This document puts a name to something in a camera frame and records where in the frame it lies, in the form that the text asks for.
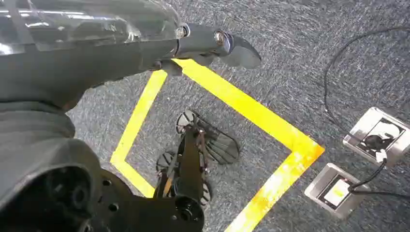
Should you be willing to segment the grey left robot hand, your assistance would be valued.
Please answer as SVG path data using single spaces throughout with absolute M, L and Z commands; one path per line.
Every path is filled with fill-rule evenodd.
M 252 69 L 258 51 L 220 28 L 183 22 L 163 0 L 3 0 L 0 102 L 71 109 L 106 82 L 220 58 Z

